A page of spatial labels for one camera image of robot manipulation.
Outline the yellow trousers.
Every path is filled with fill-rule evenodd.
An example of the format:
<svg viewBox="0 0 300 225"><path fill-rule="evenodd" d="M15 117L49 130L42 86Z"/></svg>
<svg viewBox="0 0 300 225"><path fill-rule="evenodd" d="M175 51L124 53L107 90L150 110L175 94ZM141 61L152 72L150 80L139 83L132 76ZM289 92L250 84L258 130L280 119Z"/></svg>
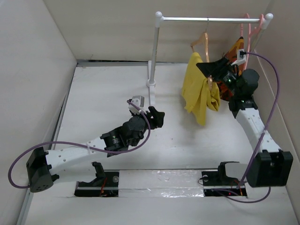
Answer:
<svg viewBox="0 0 300 225"><path fill-rule="evenodd" d="M218 85L213 82L212 88L209 87L208 79L196 66L202 64L199 53L192 53L181 89L181 95L186 105L185 110L193 113L199 125L206 124L206 110L218 111L220 107L220 94Z"/></svg>

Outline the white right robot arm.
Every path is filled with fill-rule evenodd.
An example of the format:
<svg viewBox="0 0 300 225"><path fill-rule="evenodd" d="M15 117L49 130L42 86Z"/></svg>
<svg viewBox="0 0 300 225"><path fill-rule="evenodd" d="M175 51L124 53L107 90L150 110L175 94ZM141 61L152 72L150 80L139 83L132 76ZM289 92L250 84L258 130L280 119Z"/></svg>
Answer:
<svg viewBox="0 0 300 225"><path fill-rule="evenodd" d="M237 73L237 63L231 63L226 57L215 61L197 63L197 68L205 77L224 84L232 96L229 98L229 109L243 128L253 155L246 167L246 180L253 188L280 187L287 184L293 163L293 156L282 151L271 138L267 124L263 123L253 93L258 88L259 74L253 69Z"/></svg>

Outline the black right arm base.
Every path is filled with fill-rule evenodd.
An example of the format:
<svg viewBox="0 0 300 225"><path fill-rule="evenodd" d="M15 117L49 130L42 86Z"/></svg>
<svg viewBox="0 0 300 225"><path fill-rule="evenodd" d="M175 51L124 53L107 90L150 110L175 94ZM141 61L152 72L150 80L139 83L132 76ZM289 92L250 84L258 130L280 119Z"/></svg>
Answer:
<svg viewBox="0 0 300 225"><path fill-rule="evenodd" d="M205 197L219 197L222 195L228 197L248 196L244 186L237 187L239 181L236 178L226 176L221 178L217 170L202 171L198 184L203 187Z"/></svg>

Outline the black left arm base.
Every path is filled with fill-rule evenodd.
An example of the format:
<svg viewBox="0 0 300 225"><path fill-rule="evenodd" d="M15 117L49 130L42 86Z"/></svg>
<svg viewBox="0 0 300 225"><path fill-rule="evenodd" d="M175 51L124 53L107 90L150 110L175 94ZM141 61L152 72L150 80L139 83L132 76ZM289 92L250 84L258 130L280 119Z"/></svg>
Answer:
<svg viewBox="0 0 300 225"><path fill-rule="evenodd" d="M118 197L119 171L105 171L106 178L90 183L77 182L74 195L76 197Z"/></svg>

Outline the wooden clothes hanger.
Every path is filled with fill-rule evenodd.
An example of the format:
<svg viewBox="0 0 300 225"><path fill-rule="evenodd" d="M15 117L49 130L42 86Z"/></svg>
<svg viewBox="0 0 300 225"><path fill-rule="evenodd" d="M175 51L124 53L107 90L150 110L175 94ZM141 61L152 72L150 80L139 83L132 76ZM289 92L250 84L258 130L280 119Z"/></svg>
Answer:
<svg viewBox="0 0 300 225"><path fill-rule="evenodd" d="M207 33L207 29L209 26L209 19L206 21L206 27L204 32L199 36L199 38L195 41L193 41L190 44L190 48L192 49L192 52L196 52L195 47L198 45L203 46L203 53L204 53L204 60L205 62L210 62L210 56L209 56L209 36Z"/></svg>

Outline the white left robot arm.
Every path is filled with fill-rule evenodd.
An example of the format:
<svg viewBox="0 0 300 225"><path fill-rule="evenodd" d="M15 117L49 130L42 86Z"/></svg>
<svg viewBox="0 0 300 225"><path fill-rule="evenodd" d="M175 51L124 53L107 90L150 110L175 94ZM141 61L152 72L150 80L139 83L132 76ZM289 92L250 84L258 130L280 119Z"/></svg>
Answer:
<svg viewBox="0 0 300 225"><path fill-rule="evenodd" d="M161 128L164 117L164 112L150 106L145 113L132 114L122 126L87 143L68 143L68 147L61 150L45 151L43 146L35 147L26 163L30 191L38 193L49 189L55 182L64 182L71 177L70 167L87 161L95 168L88 175L89 182L94 186L101 185L105 174L99 160L142 147L149 138L144 134Z"/></svg>

